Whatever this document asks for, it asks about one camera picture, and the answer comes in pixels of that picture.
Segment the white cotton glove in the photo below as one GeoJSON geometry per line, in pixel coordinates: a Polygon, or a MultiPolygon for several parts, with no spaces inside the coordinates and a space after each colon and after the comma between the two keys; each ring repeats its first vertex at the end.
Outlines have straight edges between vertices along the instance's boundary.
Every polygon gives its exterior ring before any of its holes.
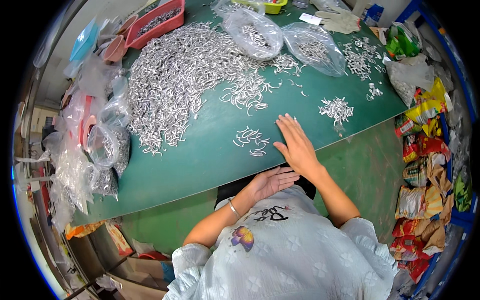
{"type": "Polygon", "coordinates": [[[315,16],[322,18],[320,24],[325,30],[332,30],[343,34],[360,31],[360,18],[342,8],[329,5],[335,12],[316,12],[315,16]]]}

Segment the red plastic tray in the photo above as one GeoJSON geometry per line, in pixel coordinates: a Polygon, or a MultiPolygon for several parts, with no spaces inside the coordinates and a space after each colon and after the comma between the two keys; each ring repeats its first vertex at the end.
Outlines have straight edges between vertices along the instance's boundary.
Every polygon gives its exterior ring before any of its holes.
{"type": "Polygon", "coordinates": [[[132,47],[135,49],[142,49],[146,46],[149,40],[155,37],[160,37],[167,32],[172,31],[175,28],[178,28],[183,25],[183,12],[185,11],[185,0],[172,0],[169,1],[157,8],[149,11],[143,17],[135,21],[130,31],[127,35],[127,41],[125,43],[125,48],[132,47]],[[154,28],[150,29],[139,38],[137,38],[138,31],[143,26],[147,25],[148,22],[153,20],[155,17],[169,12],[174,8],[181,7],[180,13],[173,18],[166,20],[165,22],[158,24],[154,28]]]}

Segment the floor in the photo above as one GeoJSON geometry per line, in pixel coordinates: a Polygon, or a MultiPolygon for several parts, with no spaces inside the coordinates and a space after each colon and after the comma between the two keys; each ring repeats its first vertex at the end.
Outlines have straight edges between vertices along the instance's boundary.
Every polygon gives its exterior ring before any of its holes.
{"type": "MultiPolygon", "coordinates": [[[[394,133],[393,119],[317,151],[332,178],[370,220],[378,240],[391,243],[398,189],[404,183],[403,139],[394,133]]],[[[216,189],[123,216],[128,240],[153,243],[157,251],[172,253],[202,218],[213,211],[216,189]]],[[[317,192],[315,206],[328,213],[317,192]]]]}

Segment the woman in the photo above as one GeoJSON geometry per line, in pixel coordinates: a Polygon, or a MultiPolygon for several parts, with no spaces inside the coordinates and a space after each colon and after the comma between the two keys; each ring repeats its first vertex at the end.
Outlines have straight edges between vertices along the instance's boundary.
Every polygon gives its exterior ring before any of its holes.
{"type": "Polygon", "coordinates": [[[290,167],[258,174],[192,229],[172,255],[176,279],[164,299],[388,297],[397,271],[388,247],[318,162],[297,120],[285,114],[276,124],[287,145],[273,145],[290,167]],[[294,185],[300,175],[333,225],[294,185]]]}

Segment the green table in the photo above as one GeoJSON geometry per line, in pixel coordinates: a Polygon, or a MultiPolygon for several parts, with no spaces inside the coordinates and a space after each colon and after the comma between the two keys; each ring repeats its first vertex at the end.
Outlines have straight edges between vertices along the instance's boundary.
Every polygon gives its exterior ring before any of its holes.
{"type": "MultiPolygon", "coordinates": [[[[189,1],[185,6],[185,23],[209,20],[220,22],[220,17],[213,19],[213,12],[208,7],[209,2],[189,1]]],[[[284,8],[287,13],[268,15],[279,26],[300,22],[298,17],[303,12],[314,14],[316,11],[312,5],[306,11],[298,10],[290,3],[284,8]]],[[[355,35],[368,37],[371,45],[379,44],[373,32],[365,24],[361,25],[361,31],[355,35]]],[[[332,37],[336,43],[347,43],[352,38],[351,35],[339,33],[332,37]]],[[[139,53],[139,50],[129,49],[124,67],[130,67],[139,53]]],[[[273,141],[283,140],[280,130],[274,124],[279,114],[289,113],[296,116],[315,149],[321,149],[407,109],[390,85],[387,74],[379,73],[374,68],[370,75],[372,82],[384,94],[376,96],[372,102],[366,99],[369,81],[361,82],[360,78],[349,70],[346,70],[349,76],[339,78],[324,75],[312,67],[305,67],[302,72],[304,74],[300,77],[286,73],[275,76],[273,68],[262,72],[261,75],[273,86],[277,86],[280,78],[284,84],[273,90],[273,93],[264,92],[264,102],[268,103],[268,108],[259,111],[251,109],[252,117],[247,116],[246,109],[238,109],[218,99],[226,93],[222,90],[228,86],[227,83],[218,85],[215,91],[205,91],[202,99],[208,101],[200,109],[198,119],[191,118],[192,126],[183,135],[186,141],[179,143],[178,147],[163,144],[167,149],[163,157],[142,153],[142,149],[138,147],[138,137],[133,136],[130,163],[119,182],[119,200],[95,195],[94,203],[88,203],[89,215],[77,211],[72,224],[97,222],[175,201],[285,162],[272,145],[273,141]],[[287,79],[302,84],[303,88],[292,86],[287,79]],[[302,96],[301,91],[309,97],[302,96]],[[349,117],[349,122],[343,124],[341,137],[333,127],[333,119],[319,114],[318,109],[318,106],[323,106],[321,100],[324,97],[328,100],[336,96],[345,97],[348,105],[354,107],[353,117],[349,117]],[[262,138],[271,138],[272,143],[264,149],[267,155],[253,157],[249,155],[248,144],[245,147],[233,144],[232,139],[237,131],[244,130],[247,125],[251,129],[259,129],[263,134],[262,138]]]]}

